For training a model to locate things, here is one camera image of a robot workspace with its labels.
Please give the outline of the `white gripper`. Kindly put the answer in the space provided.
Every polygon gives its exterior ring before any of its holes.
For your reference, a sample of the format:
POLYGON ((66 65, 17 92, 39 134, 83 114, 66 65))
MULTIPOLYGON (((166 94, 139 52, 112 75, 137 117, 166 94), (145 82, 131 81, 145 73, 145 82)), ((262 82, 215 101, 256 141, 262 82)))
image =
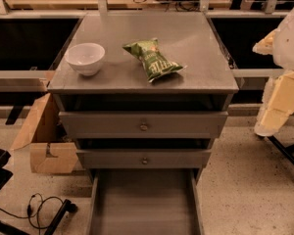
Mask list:
POLYGON ((276 65, 291 70, 267 82, 254 131, 259 136, 274 135, 294 113, 294 8, 252 51, 273 55, 276 65))

